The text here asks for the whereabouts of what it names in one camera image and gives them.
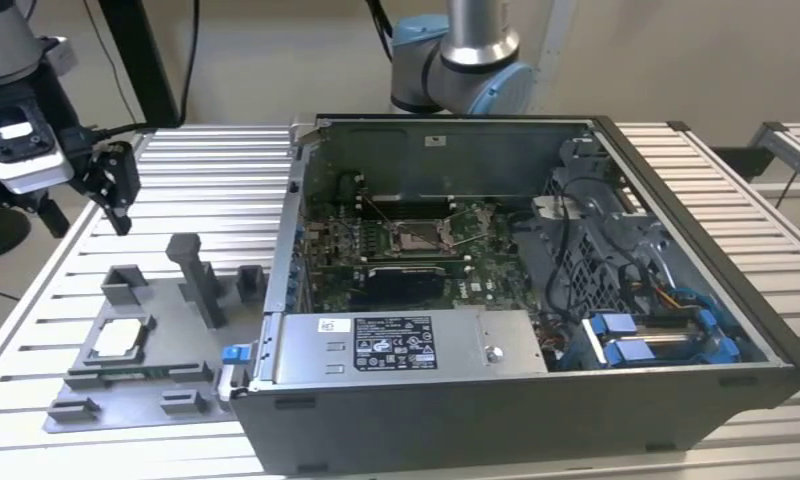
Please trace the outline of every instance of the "gray mount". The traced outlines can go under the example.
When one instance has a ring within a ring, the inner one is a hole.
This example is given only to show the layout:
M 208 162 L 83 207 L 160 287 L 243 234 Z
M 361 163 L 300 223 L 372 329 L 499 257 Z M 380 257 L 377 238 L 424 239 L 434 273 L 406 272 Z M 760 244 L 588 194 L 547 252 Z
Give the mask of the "gray mount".
M 48 409 L 48 432 L 235 419 L 217 394 L 220 378 L 231 377 L 223 371 L 235 367 L 223 351 L 260 336 L 264 272 L 243 266 L 217 278 L 200 247 L 199 235 L 172 236 L 167 255 L 183 279 L 147 280 L 136 265 L 112 267 L 107 302 Z

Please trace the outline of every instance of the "motherboard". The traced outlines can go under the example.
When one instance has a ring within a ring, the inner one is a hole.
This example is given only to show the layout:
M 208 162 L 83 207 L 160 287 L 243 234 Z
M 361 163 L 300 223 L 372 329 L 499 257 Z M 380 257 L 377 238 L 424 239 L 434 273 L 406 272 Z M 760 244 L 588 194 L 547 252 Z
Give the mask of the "motherboard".
M 313 207 L 308 278 L 316 313 L 539 310 L 511 212 L 486 199 L 399 202 L 359 195 Z

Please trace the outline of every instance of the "white sticker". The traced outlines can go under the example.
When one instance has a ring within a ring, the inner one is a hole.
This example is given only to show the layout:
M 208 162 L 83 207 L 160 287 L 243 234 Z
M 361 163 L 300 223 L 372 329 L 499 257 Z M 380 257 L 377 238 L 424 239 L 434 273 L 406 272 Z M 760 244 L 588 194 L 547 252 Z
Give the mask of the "white sticker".
M 448 137 L 444 135 L 432 135 L 424 137 L 426 147 L 444 147 L 448 144 Z
M 352 328 L 352 319 L 349 318 L 321 318 L 317 323 L 320 333 L 349 333 Z

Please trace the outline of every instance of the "slotted aluminum surface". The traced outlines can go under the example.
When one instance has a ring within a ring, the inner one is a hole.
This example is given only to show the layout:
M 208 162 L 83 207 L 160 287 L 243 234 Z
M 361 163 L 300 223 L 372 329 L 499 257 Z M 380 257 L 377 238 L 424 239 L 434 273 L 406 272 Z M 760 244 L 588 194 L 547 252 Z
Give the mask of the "slotted aluminum surface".
M 622 128 L 800 336 L 800 234 L 695 137 L 666 124 Z M 100 210 L 87 208 L 0 332 L 0 478 L 272 478 L 236 422 L 59 435 L 41 425 L 101 307 L 111 265 L 139 263 L 149 277 L 176 275 L 163 254 L 176 231 L 201 233 L 203 257 L 221 272 L 244 262 L 269 265 L 287 138 L 283 127 L 189 127 L 143 140 L 133 233 L 116 237 Z M 738 415 L 686 453 L 364 478 L 542 477 L 800 478 L 800 393 L 774 410 Z

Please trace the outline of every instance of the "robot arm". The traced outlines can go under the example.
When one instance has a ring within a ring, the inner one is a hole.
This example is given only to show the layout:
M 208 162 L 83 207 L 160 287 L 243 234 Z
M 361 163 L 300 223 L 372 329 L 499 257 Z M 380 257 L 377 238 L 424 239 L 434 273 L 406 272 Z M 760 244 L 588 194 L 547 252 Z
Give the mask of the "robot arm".
M 13 0 L 0 0 L 0 206 L 37 213 L 57 236 L 67 224 L 48 188 L 68 183 L 107 211 L 119 235 L 139 192 L 131 145 L 97 151 L 59 75 L 76 64 L 65 39 L 37 38 Z
M 398 22 L 392 105 L 410 113 L 519 114 L 534 70 L 518 62 L 519 34 L 502 0 L 448 0 L 448 15 Z
M 522 113 L 532 70 L 500 0 L 448 0 L 448 15 L 403 19 L 394 35 L 392 103 L 411 113 Z M 128 143 L 95 145 L 135 128 L 80 124 L 59 76 L 76 64 L 65 39 L 39 38 L 0 0 L 0 206 L 37 213 L 55 236 L 67 220 L 48 188 L 68 183 L 107 212 L 119 235 L 140 180 Z

